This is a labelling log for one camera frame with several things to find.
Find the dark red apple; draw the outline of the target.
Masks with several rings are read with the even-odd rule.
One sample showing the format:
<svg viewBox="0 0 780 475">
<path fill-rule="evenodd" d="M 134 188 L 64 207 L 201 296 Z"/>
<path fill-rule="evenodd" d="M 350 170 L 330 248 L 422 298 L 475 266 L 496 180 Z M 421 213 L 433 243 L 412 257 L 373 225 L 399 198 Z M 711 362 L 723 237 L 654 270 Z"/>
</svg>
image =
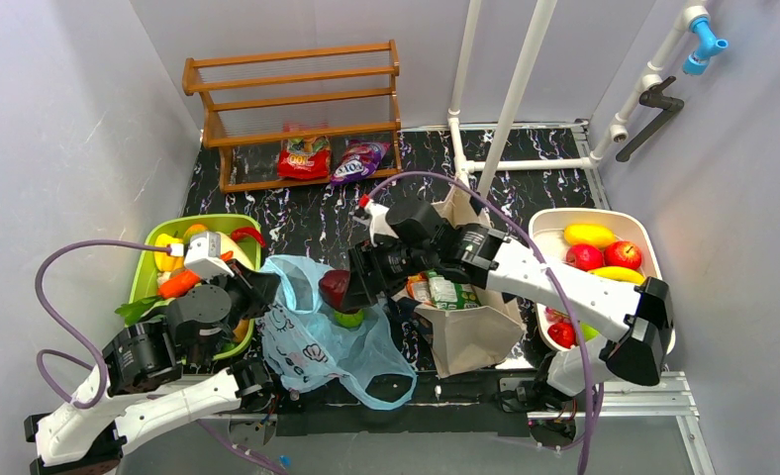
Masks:
<svg viewBox="0 0 780 475">
<path fill-rule="evenodd" d="M 340 313 L 347 313 L 349 307 L 345 304 L 350 272 L 341 269 L 327 271 L 319 280 L 319 290 L 324 302 Z"/>
</svg>

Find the green custard apple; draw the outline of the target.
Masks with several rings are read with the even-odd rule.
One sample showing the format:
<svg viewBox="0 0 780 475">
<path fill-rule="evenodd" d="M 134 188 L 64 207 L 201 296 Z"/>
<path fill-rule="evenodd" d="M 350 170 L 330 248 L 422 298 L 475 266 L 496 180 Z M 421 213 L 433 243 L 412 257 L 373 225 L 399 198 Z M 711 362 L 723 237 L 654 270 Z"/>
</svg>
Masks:
<svg viewBox="0 0 780 475">
<path fill-rule="evenodd" d="M 356 329 L 364 321 L 364 312 L 363 310 L 357 310 L 353 313 L 334 311 L 334 319 L 339 326 L 345 329 Z"/>
</svg>

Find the orange snack bag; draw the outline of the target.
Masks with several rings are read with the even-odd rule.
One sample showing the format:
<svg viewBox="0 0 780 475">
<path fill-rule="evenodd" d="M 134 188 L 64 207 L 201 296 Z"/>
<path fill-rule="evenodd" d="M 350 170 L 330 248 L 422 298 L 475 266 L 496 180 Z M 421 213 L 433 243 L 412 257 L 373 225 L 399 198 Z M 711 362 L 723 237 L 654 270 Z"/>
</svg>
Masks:
<svg viewBox="0 0 780 475">
<path fill-rule="evenodd" d="M 416 302 L 426 305 L 433 303 L 429 278 L 425 273 L 410 276 L 406 283 L 406 291 L 408 297 Z"/>
</svg>

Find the green Fox's candy bag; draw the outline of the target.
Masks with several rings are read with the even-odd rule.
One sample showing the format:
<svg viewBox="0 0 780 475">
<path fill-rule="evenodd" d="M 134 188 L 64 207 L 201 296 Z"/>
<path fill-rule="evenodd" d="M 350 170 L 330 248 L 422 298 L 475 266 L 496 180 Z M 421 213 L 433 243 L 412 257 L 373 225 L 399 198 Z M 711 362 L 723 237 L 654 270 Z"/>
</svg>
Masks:
<svg viewBox="0 0 780 475">
<path fill-rule="evenodd" d="M 470 284 L 455 283 L 435 271 L 426 273 L 430 302 L 440 310 L 466 310 L 479 308 L 480 300 Z"/>
</svg>

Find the light blue plastic bag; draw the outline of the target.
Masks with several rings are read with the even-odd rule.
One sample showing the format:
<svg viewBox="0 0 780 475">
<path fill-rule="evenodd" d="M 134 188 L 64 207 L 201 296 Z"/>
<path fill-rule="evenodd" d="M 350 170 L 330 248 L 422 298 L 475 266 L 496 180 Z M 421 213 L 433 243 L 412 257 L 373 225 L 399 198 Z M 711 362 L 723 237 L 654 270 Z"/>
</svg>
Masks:
<svg viewBox="0 0 780 475">
<path fill-rule="evenodd" d="M 308 393 L 338 380 L 367 408 L 396 410 L 412 399 L 417 372 L 396 347 L 381 306 L 366 308 L 353 329 L 337 322 L 319 288 L 330 269 L 307 256 L 267 257 L 260 271 L 278 276 L 280 287 L 255 321 L 262 356 L 289 391 Z"/>
</svg>

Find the beige canvas tote bag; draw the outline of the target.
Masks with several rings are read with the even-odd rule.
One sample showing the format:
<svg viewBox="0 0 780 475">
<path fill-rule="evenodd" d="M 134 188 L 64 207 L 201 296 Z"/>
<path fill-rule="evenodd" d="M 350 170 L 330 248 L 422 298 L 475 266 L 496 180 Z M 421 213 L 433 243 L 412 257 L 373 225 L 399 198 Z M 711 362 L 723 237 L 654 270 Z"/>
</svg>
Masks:
<svg viewBox="0 0 780 475">
<path fill-rule="evenodd" d="M 500 293 L 472 287 L 479 308 L 440 310 L 409 298 L 406 284 L 392 297 L 400 317 L 411 322 L 430 347 L 441 378 L 503 362 L 525 335 L 515 301 L 506 303 Z"/>
</svg>

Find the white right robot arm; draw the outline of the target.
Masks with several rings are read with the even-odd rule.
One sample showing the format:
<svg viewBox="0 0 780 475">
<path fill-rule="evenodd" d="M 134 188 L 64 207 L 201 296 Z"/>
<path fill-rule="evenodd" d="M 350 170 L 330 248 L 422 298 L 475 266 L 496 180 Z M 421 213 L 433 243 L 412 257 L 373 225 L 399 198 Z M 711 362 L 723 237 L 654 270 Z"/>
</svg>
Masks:
<svg viewBox="0 0 780 475">
<path fill-rule="evenodd" d="M 497 294 L 525 298 L 586 323 L 598 336 L 548 357 L 532 393 L 565 401 L 614 377 L 651 387 L 661 380 L 673 333 L 668 285 L 654 277 L 620 282 L 544 257 L 529 238 L 516 240 L 481 224 L 453 225 L 430 203 L 390 208 L 367 201 L 355 213 L 368 240 L 348 252 L 343 282 L 323 290 L 342 313 L 370 307 L 419 272 Z"/>
</svg>

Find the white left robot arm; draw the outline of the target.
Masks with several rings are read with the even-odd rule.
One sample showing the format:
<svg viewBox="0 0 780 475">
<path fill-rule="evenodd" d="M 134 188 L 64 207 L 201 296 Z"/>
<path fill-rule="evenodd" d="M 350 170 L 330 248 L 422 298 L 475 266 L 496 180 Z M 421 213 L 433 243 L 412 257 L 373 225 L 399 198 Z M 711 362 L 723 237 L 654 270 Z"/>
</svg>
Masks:
<svg viewBox="0 0 780 475">
<path fill-rule="evenodd" d="M 32 474 L 106 474 L 124 456 L 175 428 L 221 412 L 261 407 L 273 383 L 265 365 L 243 359 L 179 389 L 186 364 L 213 359 L 234 326 L 270 311 L 278 276 L 236 268 L 191 288 L 122 330 L 69 401 L 25 419 L 37 457 Z"/>
</svg>

